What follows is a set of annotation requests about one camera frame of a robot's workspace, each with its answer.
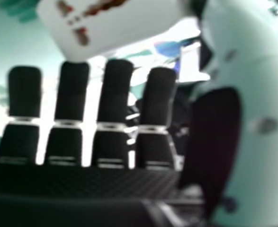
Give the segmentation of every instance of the white card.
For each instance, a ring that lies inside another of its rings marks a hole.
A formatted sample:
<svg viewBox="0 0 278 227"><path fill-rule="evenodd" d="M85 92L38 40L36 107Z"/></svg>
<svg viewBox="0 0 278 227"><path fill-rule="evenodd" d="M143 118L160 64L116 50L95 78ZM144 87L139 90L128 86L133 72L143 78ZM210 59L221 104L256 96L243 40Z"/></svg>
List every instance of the white card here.
<svg viewBox="0 0 278 227"><path fill-rule="evenodd" d="M41 0L37 13L66 60L81 62L165 32L185 16L181 4L184 0Z"/></svg>

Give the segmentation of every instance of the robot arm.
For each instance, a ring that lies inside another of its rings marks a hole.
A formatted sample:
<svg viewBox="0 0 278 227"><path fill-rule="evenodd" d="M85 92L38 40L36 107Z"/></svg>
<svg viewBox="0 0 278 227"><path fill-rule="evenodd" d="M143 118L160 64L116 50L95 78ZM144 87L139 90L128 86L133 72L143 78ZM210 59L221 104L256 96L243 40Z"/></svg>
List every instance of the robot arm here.
<svg viewBox="0 0 278 227"><path fill-rule="evenodd" d="M208 215L220 226L278 226L278 22L264 5L261 0L190 2L208 50L203 71L212 77L199 87L194 109L196 116L213 113L201 120L193 114L193 125L209 124L191 129L180 186L198 183L205 194L216 194L206 196L206 204L213 203ZM235 107L235 117L220 127L216 115ZM213 134L203 137L212 123ZM226 139L203 147L217 134ZM215 165L207 158L215 158ZM200 180L203 176L210 183Z"/></svg>

